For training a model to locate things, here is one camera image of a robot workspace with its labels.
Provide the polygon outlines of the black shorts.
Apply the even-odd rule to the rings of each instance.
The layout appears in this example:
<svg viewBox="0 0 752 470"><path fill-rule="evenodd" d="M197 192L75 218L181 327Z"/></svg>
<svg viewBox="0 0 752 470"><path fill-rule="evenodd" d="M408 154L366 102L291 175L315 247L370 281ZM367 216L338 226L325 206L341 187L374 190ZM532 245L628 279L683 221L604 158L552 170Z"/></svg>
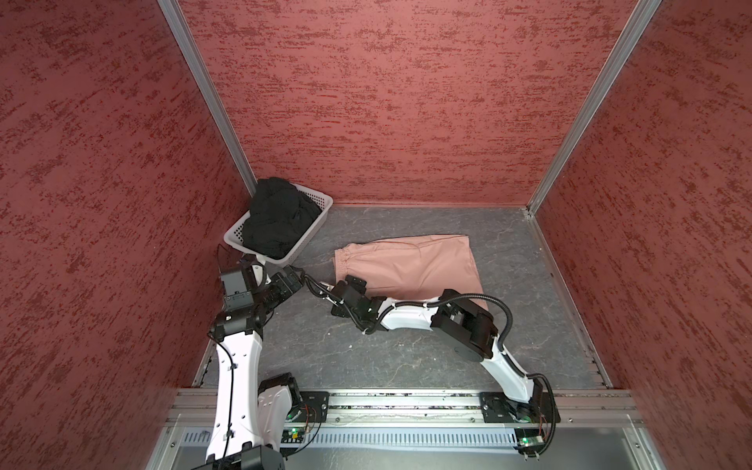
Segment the black shorts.
<svg viewBox="0 0 752 470"><path fill-rule="evenodd" d="M289 181L261 179L242 225L243 246L268 258L283 259L321 213L321 207Z"/></svg>

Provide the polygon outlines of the pink shorts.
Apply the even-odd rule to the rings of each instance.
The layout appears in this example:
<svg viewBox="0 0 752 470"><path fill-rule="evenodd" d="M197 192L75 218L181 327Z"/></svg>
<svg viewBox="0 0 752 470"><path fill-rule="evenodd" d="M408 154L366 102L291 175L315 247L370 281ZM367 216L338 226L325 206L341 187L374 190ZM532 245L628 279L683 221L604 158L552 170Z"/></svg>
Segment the pink shorts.
<svg viewBox="0 0 752 470"><path fill-rule="evenodd" d="M335 251L335 277L360 278L366 295L404 301L436 298L446 289L482 294L466 235L425 235L350 244Z"/></svg>

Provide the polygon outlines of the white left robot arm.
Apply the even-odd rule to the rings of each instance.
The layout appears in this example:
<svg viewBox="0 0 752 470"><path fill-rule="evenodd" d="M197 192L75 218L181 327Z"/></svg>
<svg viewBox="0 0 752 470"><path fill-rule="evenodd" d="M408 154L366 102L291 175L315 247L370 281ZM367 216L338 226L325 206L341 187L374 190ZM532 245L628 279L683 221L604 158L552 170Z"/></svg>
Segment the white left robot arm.
<svg viewBox="0 0 752 470"><path fill-rule="evenodd" d="M221 274L223 308L208 333L219 357L215 424L202 469L283 469L280 447L290 414L300 410L296 379L259 379L264 327L277 307L302 288L287 266L266 275L254 268Z"/></svg>

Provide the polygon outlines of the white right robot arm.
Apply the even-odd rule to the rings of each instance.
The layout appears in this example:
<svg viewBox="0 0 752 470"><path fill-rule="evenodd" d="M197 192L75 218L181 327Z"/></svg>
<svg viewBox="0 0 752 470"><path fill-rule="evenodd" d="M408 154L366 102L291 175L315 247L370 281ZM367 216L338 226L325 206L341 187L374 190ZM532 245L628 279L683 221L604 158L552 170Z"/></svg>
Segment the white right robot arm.
<svg viewBox="0 0 752 470"><path fill-rule="evenodd" d="M365 281L354 276L322 293L333 315L352 320L365 335L430 331L464 360L480 364L501 387L498 393L480 395L485 421L544 426L560 421L548 378L525 371L504 344L513 315L503 301L452 289L424 301L368 297Z"/></svg>

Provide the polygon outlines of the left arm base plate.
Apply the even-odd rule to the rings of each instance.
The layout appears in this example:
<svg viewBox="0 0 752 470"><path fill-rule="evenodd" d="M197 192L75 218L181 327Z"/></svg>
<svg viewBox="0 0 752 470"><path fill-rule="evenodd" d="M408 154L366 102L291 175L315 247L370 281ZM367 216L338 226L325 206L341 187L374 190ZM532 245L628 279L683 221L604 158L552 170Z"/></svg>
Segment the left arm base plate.
<svg viewBox="0 0 752 470"><path fill-rule="evenodd" d="M303 391L293 395L287 423L324 423L327 420L331 394L325 391Z"/></svg>

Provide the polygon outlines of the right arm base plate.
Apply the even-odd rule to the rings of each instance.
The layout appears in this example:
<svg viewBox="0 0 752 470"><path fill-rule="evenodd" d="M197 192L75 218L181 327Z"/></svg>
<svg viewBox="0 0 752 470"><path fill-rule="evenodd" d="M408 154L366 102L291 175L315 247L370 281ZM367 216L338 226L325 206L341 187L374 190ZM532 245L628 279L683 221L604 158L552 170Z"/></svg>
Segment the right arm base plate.
<svg viewBox="0 0 752 470"><path fill-rule="evenodd" d="M540 388L534 389L529 401L513 401L501 392L481 392L479 402L485 423L538 425L561 421L550 394Z"/></svg>

